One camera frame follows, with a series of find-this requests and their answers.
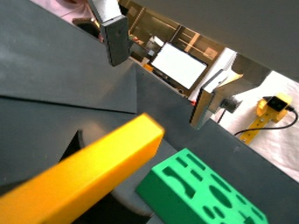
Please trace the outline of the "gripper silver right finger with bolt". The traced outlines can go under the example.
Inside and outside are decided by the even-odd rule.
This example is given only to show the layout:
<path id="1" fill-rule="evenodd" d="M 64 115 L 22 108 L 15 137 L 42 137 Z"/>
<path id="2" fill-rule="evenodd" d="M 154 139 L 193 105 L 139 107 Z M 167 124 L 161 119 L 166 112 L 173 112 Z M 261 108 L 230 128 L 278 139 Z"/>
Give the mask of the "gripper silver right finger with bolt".
<path id="1" fill-rule="evenodd" d="M 270 73 L 266 66 L 237 54 L 201 87 L 191 126 L 199 130 L 221 109 L 234 113 L 242 103 L 235 96 L 259 87 Z"/>

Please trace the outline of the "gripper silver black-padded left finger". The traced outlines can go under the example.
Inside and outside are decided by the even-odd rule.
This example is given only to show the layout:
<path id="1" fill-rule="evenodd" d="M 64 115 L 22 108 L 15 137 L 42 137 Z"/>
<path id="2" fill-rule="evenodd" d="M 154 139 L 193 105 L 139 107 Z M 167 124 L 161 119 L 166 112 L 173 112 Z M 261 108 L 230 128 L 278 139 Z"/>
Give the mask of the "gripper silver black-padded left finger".
<path id="1" fill-rule="evenodd" d="M 110 64 L 115 67 L 128 58 L 128 20 L 122 14 L 118 0 L 88 0 L 100 26 Z"/>

